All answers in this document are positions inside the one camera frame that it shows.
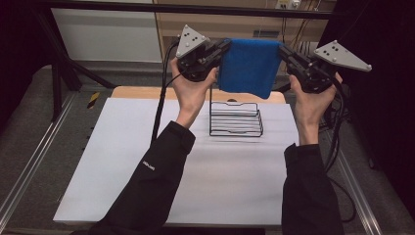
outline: black sleeve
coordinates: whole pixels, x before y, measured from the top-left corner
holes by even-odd
[[[90,235],[155,234],[168,218],[195,136],[174,121],[137,165],[129,182]]]
[[[282,228],[284,235],[345,234],[336,193],[324,170],[318,145],[285,151]]]

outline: dish rack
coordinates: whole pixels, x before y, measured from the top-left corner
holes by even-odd
[[[212,102],[210,89],[209,135],[260,137],[262,119],[257,103]]]

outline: blue towel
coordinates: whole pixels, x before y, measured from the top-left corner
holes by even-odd
[[[259,39],[231,40],[231,47],[223,56],[219,68],[219,89],[232,93],[251,93],[267,99],[281,63],[278,55],[281,42]]]

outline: person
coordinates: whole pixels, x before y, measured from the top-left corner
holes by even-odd
[[[177,59],[170,61],[172,75],[179,74]],[[171,121],[152,143],[130,180],[103,219],[89,231],[72,235],[153,235],[167,220],[183,173],[187,155],[196,137],[189,130],[216,81],[216,69],[207,79],[192,82],[182,75],[173,81],[179,102],[176,121]],[[342,78],[336,74],[339,82]],[[344,234],[337,197],[323,167],[318,146],[318,124],[333,101],[336,88],[306,94],[290,76],[297,95],[295,114],[300,145],[285,151],[287,179],[284,184],[282,229],[285,235]]]

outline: black cable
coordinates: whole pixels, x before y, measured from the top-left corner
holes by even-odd
[[[157,111],[156,111],[155,123],[154,123],[154,126],[153,126],[153,134],[152,134],[151,144],[153,144],[153,142],[157,139],[157,135],[158,135],[158,132],[159,132],[159,127],[160,127],[161,113],[162,113],[162,108],[164,106],[165,92],[167,91],[167,86],[165,84],[165,81],[166,81],[166,75],[167,75],[168,59],[170,57],[171,50],[179,44],[179,41],[180,41],[180,38],[177,38],[176,41],[172,42],[171,45],[168,47],[166,53],[165,53],[165,57],[164,57],[163,65],[162,65],[161,93],[160,93],[159,105],[158,105]]]
[[[329,177],[329,179],[330,179],[330,181],[332,181],[332,183],[334,183],[336,186],[338,186],[346,194],[346,196],[348,197],[348,199],[351,202],[351,207],[353,209],[353,213],[352,213],[352,215],[351,215],[350,218],[342,219],[342,222],[346,223],[346,222],[353,221],[356,218],[356,214],[357,214],[356,204],[354,203],[353,198],[351,197],[351,195],[349,194],[349,192],[347,191],[347,189],[345,189],[344,187],[342,187],[342,185],[340,185],[340,183],[338,183],[336,180],[334,180],[334,179],[332,179],[330,177]]]
[[[184,70],[183,72],[181,72],[180,74],[178,74],[177,76],[175,76],[165,87],[168,87],[177,77],[179,77],[184,72],[186,72],[186,70]]]
[[[283,21],[281,23],[281,33],[283,34],[283,43],[285,44],[285,30],[287,27],[287,19],[283,18]]]
[[[340,131],[340,126],[342,124],[342,116],[345,113],[345,99],[346,99],[346,95],[343,92],[342,86],[340,85],[340,83],[336,80],[335,77],[330,77],[333,84],[336,86],[339,94],[340,94],[340,98],[341,98],[341,103],[340,103],[340,110],[339,110],[339,114],[336,118],[336,122],[335,122],[335,126],[333,128],[333,139],[332,139],[332,144],[330,146],[330,150],[329,150],[329,154],[326,160],[326,163],[324,164],[324,167],[326,169],[326,172],[328,172],[331,168],[331,166],[333,165],[334,160],[336,159],[336,157],[334,156],[334,152],[335,152],[335,148],[337,145],[337,141],[339,139],[339,131]]]

